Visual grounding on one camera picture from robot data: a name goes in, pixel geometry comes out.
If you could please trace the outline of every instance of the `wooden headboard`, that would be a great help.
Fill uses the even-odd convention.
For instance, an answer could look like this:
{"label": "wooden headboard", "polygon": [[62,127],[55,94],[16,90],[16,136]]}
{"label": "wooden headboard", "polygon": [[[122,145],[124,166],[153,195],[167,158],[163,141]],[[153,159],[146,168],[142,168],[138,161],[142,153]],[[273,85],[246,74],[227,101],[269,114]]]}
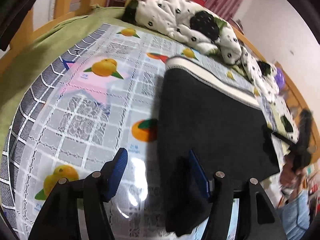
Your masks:
{"label": "wooden headboard", "polygon": [[[104,6],[105,1],[106,0],[81,0],[80,8],[76,11],[69,12],[71,0],[56,0],[53,20],[37,30],[33,30],[33,9],[31,9],[25,17],[21,27],[10,42],[10,50],[0,59],[0,75],[10,65],[12,60],[36,38],[48,32],[50,29],[64,20],[90,13],[90,11],[92,10],[92,5],[98,4],[100,6]],[[246,46],[248,46],[257,57],[259,57],[261,60],[265,60],[263,55],[242,33],[240,33],[236,28],[234,28],[234,31],[238,39],[246,44]],[[288,92],[288,98],[286,99],[287,105],[289,107],[297,107],[299,113],[303,108],[308,108],[308,106],[292,80],[285,72],[284,75],[286,78],[285,89]],[[311,145],[316,149],[312,157],[312,162],[314,162],[320,157],[320,136],[315,123],[312,126],[312,135],[310,142]]]}

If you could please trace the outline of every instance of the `purple ball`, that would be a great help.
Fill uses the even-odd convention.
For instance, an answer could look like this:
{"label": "purple ball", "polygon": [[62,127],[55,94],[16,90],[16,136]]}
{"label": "purple ball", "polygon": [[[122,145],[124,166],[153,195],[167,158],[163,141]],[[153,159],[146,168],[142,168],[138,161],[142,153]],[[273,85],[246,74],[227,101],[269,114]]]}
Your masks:
{"label": "purple ball", "polygon": [[285,80],[284,80],[284,75],[281,68],[277,67],[277,74],[275,76],[275,80],[280,90],[284,88]]}

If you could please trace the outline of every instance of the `wall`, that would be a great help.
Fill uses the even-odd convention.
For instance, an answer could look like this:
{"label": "wall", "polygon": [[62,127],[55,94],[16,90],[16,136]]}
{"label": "wall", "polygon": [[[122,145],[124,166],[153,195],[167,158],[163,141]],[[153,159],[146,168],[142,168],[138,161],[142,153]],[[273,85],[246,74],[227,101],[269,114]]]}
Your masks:
{"label": "wall", "polygon": [[278,61],[314,113],[320,128],[320,45],[287,0],[243,0],[233,17],[270,61]]}
{"label": "wall", "polygon": [[36,0],[33,5],[33,30],[53,19],[55,0]]}

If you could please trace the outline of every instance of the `green bed sheet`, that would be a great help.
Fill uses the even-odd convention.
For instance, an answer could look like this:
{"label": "green bed sheet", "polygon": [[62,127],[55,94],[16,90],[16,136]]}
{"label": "green bed sheet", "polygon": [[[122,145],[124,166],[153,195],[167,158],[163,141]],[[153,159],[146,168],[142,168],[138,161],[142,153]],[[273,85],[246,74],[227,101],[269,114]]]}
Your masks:
{"label": "green bed sheet", "polygon": [[[98,29],[102,23],[133,27],[120,20],[123,7],[95,7],[89,16],[79,16],[61,22],[36,39],[18,55],[0,77],[0,149],[8,134],[14,114],[34,80],[67,49]],[[169,39],[160,33],[134,26],[135,29]]]}

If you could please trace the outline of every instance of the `tangerine illustration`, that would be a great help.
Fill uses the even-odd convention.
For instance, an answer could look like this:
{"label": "tangerine illustration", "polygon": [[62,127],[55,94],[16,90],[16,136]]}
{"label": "tangerine illustration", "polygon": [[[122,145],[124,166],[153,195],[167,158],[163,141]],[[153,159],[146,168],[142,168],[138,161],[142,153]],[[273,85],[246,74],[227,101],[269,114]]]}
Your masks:
{"label": "tangerine illustration", "polygon": [[46,200],[50,192],[61,178],[67,178],[69,181],[79,179],[78,172],[70,165],[60,165],[55,168],[53,174],[48,175],[43,182],[43,189],[36,196],[36,200]]}
{"label": "tangerine illustration", "polygon": [[231,73],[231,71],[227,71],[227,77],[232,79],[232,80],[235,80],[235,78],[233,77],[233,74]]}
{"label": "tangerine illustration", "polygon": [[52,174],[48,175],[43,182],[43,191],[46,196],[46,198],[49,196],[50,192],[54,188],[54,186],[57,184],[58,180],[61,179],[59,174]]}
{"label": "tangerine illustration", "polygon": [[257,97],[260,96],[260,93],[259,93],[259,91],[258,91],[258,89],[257,89],[256,87],[254,87],[254,89],[253,89],[253,94],[254,94],[255,96],[257,96]]}
{"label": "tangerine illustration", "polygon": [[152,142],[157,139],[158,120],[146,119],[133,124],[131,133],[134,138],[142,142]]}
{"label": "tangerine illustration", "polygon": [[123,79],[123,77],[117,71],[117,61],[113,58],[105,58],[99,62],[96,62],[92,65],[92,67],[86,69],[84,72],[93,72],[100,77],[114,76]]}
{"label": "tangerine illustration", "polygon": [[195,53],[194,53],[193,50],[190,49],[190,48],[185,48],[185,49],[182,51],[181,54],[185,55],[186,57],[194,58],[194,59],[198,60],[198,59],[196,58],[196,56],[195,56]]}
{"label": "tangerine illustration", "polygon": [[138,35],[137,35],[137,31],[135,29],[132,29],[132,28],[125,28],[123,30],[121,30],[120,32],[118,32],[117,34],[122,34],[123,36],[127,36],[127,37],[136,37],[136,38],[140,38]]}
{"label": "tangerine illustration", "polygon": [[74,181],[79,179],[78,172],[69,165],[60,165],[56,167],[53,174],[60,175],[62,178],[67,178],[69,181]]}
{"label": "tangerine illustration", "polygon": [[159,60],[161,60],[163,63],[166,63],[166,61],[167,61],[167,59],[168,59],[167,56],[161,55],[161,54],[157,54],[157,53],[150,53],[150,52],[148,52],[148,53],[147,53],[147,56],[148,56],[148,57],[151,57],[151,58],[153,58],[153,59],[159,59]]}

